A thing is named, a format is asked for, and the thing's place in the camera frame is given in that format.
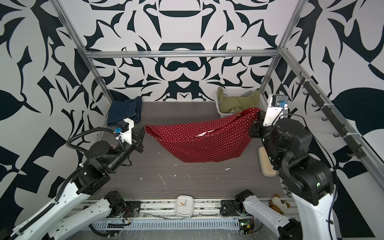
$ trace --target white alarm clock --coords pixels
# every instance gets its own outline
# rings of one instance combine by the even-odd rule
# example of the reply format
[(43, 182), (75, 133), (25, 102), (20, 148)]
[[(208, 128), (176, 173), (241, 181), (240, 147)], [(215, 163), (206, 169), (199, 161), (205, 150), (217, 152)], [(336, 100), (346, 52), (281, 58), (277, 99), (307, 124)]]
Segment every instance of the white alarm clock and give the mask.
[(178, 217), (189, 218), (193, 214), (194, 200), (191, 196), (180, 195), (176, 199), (175, 212)]

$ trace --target polka dot skirt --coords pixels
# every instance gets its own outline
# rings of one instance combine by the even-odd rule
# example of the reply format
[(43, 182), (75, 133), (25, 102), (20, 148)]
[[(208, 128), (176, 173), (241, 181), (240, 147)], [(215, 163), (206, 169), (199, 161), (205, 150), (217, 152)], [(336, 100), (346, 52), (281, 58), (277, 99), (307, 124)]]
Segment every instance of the polka dot skirt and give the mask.
[(225, 118), (177, 125), (146, 125), (145, 131), (183, 162), (221, 162), (239, 157), (251, 141), (259, 108)]

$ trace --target clock face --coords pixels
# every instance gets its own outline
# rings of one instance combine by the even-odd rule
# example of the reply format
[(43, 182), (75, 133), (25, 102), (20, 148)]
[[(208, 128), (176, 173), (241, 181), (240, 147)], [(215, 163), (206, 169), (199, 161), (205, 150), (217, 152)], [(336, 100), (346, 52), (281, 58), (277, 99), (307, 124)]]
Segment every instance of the clock face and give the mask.
[(191, 217), (194, 210), (194, 200), (190, 196), (181, 195), (176, 199), (175, 212), (180, 217)]

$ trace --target debris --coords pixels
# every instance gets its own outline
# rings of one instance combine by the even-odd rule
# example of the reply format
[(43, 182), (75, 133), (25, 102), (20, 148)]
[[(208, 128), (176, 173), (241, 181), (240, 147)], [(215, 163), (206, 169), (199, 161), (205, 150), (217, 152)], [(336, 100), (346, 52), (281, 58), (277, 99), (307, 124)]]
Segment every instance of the debris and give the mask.
[(158, 175), (159, 175), (159, 177), (161, 178), (161, 180), (163, 180), (163, 183), (164, 183), (164, 186), (165, 186), (166, 183), (165, 183), (164, 179), (160, 176), (160, 174), (158, 174)]

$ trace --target wall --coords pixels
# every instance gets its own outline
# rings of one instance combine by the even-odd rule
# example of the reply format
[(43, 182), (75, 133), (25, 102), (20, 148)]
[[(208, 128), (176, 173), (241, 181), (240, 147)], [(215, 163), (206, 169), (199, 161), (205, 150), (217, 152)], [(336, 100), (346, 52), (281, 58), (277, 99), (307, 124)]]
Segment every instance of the wall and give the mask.
[(66, 140), (103, 125), (110, 103), (46, 0), (0, 0), (0, 72), (0, 229), (11, 229), (56, 195), (83, 158)]
[[(297, 61), (381, 158), (383, 10), (384, 2), (379, 0), (310, 0), (288, 43)], [(306, 90), (295, 84), (298, 81), (281, 60), (266, 91), (288, 95), (289, 112), (304, 116), (326, 149), (313, 140), (310, 152), (328, 164), (338, 178), (338, 197), (333, 208), (338, 237), (383, 239), (382, 226), (378, 224), (384, 214), (383, 191), (359, 159), (346, 155), (350, 149), (342, 138), (332, 136), (336, 130), (329, 121), (321, 120), (324, 114), (311, 106), (314, 100), (303, 94)]]
[[(92, 51), (276, 49), (297, 0), (65, 0)], [(259, 87), (270, 57), (95, 59), (116, 99), (206, 101)]]

